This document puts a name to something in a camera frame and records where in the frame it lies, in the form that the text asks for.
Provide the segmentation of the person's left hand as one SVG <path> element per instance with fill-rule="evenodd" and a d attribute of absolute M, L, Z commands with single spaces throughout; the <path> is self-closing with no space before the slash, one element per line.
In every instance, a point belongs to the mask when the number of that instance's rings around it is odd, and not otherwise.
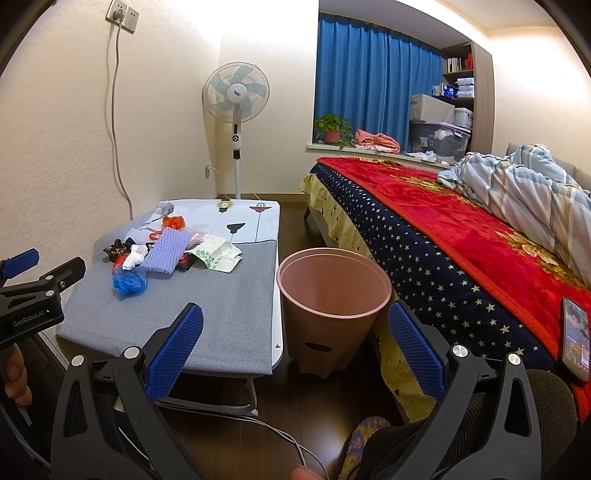
<path fill-rule="evenodd" d="M 29 406 L 32 403 L 32 392 L 28 386 L 23 355 L 17 344 L 13 344 L 8 351 L 9 355 L 2 362 L 5 393 L 17 405 Z"/>

